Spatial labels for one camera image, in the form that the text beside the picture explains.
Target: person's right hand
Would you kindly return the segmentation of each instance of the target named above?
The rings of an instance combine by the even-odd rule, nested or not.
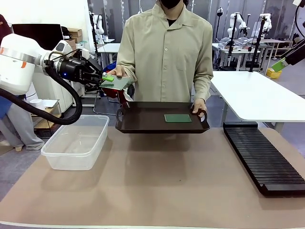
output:
[[[108,74],[116,75],[118,77],[128,77],[122,65],[117,65],[116,68],[108,72]]]

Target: shirt sleeve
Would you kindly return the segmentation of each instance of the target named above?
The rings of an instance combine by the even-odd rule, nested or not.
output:
[[[210,97],[209,89],[213,78],[212,42],[213,30],[212,26],[208,25],[203,32],[202,46],[196,63],[194,76],[195,99],[202,98],[206,101]]]
[[[134,32],[132,18],[125,23],[117,64],[122,65],[126,74],[135,82]]]

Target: black undershirt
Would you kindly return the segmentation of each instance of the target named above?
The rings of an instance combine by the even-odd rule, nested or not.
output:
[[[168,20],[168,24],[171,26],[172,24],[174,24],[175,23],[175,21],[177,21],[177,20],[169,20],[169,19],[167,19]]]

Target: clear plastic container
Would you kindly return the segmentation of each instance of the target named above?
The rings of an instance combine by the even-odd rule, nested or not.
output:
[[[41,149],[53,169],[90,170],[107,137],[109,117],[81,115],[72,124],[61,126]]]

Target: shirt pocket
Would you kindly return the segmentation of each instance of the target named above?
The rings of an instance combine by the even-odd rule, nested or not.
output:
[[[180,71],[195,70],[199,51],[190,47],[179,47],[176,54],[176,68]]]

